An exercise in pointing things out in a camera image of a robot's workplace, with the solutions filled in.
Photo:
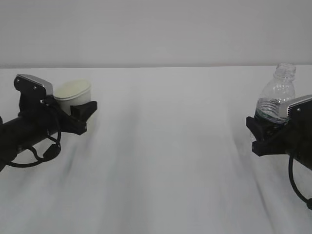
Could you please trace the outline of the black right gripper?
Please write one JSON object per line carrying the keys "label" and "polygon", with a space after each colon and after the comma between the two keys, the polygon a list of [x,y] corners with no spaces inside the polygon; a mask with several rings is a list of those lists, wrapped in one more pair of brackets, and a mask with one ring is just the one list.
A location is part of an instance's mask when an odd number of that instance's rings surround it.
{"label": "black right gripper", "polygon": [[273,133],[273,123],[261,117],[246,117],[252,151],[258,156],[294,153],[312,155],[312,124],[290,120]]}

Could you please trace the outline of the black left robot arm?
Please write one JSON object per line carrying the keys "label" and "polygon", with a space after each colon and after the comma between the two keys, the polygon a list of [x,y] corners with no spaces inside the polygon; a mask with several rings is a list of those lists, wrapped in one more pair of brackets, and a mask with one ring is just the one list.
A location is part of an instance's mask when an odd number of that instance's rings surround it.
{"label": "black left robot arm", "polygon": [[17,118],[0,125],[0,168],[29,168],[56,158],[61,152],[61,134],[82,135],[87,120],[98,108],[96,101],[70,106],[64,112],[52,96],[26,102]]}

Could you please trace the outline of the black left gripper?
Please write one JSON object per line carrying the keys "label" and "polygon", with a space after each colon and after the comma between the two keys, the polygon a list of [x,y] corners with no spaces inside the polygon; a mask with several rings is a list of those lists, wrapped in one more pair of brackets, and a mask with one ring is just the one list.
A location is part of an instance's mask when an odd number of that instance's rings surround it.
{"label": "black left gripper", "polygon": [[76,135],[82,135],[87,131],[86,121],[98,108],[96,101],[90,101],[82,105],[71,105],[70,114],[67,114],[53,96],[47,96],[43,103],[49,111],[52,111],[53,116],[57,118],[62,132]]}

